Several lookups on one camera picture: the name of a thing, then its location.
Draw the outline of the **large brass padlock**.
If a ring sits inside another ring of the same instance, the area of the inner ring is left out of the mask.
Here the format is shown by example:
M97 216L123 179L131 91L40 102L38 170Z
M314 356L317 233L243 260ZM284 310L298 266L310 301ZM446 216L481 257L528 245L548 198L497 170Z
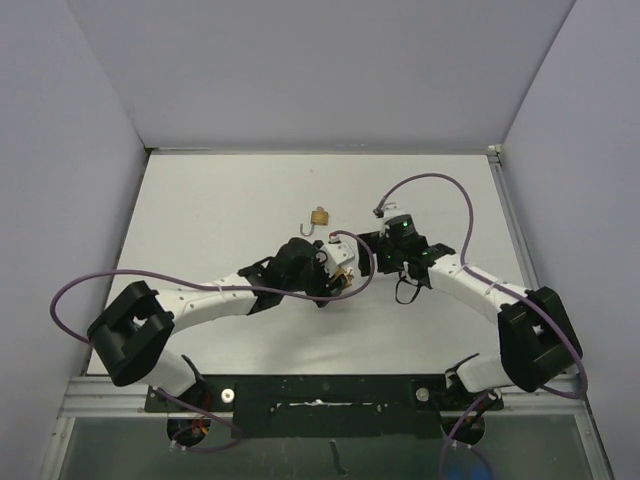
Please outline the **large brass padlock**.
M340 267L332 277L333 289L340 292L349 289L352 286L353 278L354 275L352 267Z

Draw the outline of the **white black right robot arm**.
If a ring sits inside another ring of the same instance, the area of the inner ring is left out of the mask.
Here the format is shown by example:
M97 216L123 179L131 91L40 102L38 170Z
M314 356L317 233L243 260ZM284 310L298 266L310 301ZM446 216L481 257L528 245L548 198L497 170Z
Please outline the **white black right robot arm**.
M359 236L358 268L368 276L397 274L417 290L447 294L497 328L499 348L474 354L449 370L448 402L459 409L481 391L516 386L534 392L582 360L583 351L557 292L501 281L463 262L453 248L431 244L409 214L384 218L381 229Z

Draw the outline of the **small brass padlock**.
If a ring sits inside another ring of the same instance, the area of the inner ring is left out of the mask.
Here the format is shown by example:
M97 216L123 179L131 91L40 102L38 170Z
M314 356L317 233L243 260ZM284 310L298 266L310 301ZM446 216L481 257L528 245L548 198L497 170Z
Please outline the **small brass padlock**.
M303 237L310 237L318 226L324 227L328 223L329 213L322 206L317 206L311 211L309 224L301 223L299 225L299 234Z

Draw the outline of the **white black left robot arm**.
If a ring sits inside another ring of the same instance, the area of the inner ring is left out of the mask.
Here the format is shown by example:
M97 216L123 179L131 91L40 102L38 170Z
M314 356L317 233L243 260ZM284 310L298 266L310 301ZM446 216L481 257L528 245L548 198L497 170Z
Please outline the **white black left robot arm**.
M324 307L349 288L354 262L354 250L340 240L294 237L275 255L201 288L156 290L133 282L87 336L114 385L159 387L177 408L190 411L202 402L204 387L193 362L169 349L171 336L219 318L263 312L289 293Z

